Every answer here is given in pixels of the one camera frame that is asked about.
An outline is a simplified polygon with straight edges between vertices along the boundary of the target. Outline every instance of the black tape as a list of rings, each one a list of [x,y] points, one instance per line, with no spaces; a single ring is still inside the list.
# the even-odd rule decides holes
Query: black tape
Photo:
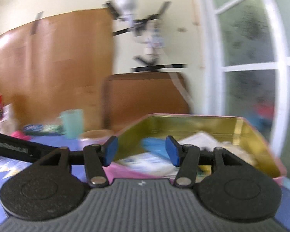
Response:
[[[158,71],[159,69],[164,69],[164,68],[184,68],[184,67],[185,67],[185,64],[153,65],[153,66],[136,67],[132,69],[132,72]]]
[[[128,29],[123,29],[123,30],[119,30],[119,31],[116,31],[116,32],[113,32],[113,36],[117,36],[117,35],[120,35],[120,34],[123,34],[123,33],[127,33],[130,31],[131,28],[128,28]]]
[[[111,12],[113,19],[116,20],[120,17],[119,12],[115,9],[112,1],[107,1],[105,3],[105,6],[109,8],[109,11]]]
[[[36,29],[38,28],[39,20],[42,18],[44,11],[41,11],[36,14],[36,19],[33,22],[33,26],[31,28],[31,33],[30,35],[34,35],[36,33]]]

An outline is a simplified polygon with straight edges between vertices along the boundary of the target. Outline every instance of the blue tablecloth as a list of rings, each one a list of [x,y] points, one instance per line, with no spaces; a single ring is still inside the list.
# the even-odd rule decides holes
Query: blue tablecloth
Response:
[[[79,150],[78,141],[76,139],[65,139],[64,136],[41,136],[34,137],[31,141],[50,145],[54,147],[67,146],[71,151]],[[0,188],[2,184],[9,178],[2,179],[7,172],[0,173]],[[74,165],[72,166],[72,174],[78,177],[81,181],[86,181],[86,175],[84,166]],[[282,187],[282,202],[279,210],[276,213],[275,218],[284,225],[288,230],[290,230],[290,190]],[[5,212],[0,204],[0,224],[6,219]]]

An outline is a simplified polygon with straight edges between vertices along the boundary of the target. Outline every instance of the round container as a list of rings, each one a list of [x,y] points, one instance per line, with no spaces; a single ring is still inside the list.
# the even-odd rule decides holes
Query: round container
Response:
[[[92,144],[103,145],[112,135],[112,130],[92,130],[84,132],[78,138],[79,146],[83,149]]]

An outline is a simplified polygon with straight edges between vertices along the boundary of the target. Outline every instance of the glass door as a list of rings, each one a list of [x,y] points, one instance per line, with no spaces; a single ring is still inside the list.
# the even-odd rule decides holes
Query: glass door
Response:
[[[290,68],[275,0],[200,0],[200,7],[204,113],[247,118],[280,156],[290,111]]]

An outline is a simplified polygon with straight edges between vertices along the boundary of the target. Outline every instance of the pink object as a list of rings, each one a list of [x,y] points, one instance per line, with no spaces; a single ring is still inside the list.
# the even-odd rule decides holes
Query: pink object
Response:
[[[262,118],[268,119],[268,120],[272,120],[274,118],[274,106],[270,105],[270,104],[257,104],[255,106],[255,109],[258,113],[259,116],[261,116]]]
[[[126,179],[157,179],[156,176],[145,174],[145,173],[137,173],[135,171],[130,170],[129,168],[116,164],[112,162],[110,166],[104,167],[104,172],[108,178],[110,183],[113,182],[116,178],[126,178]]]
[[[31,139],[30,136],[25,135],[25,134],[24,134],[23,132],[21,132],[21,131],[13,132],[13,133],[11,134],[11,137],[19,138],[19,139],[23,139],[23,140],[30,140],[30,139]]]

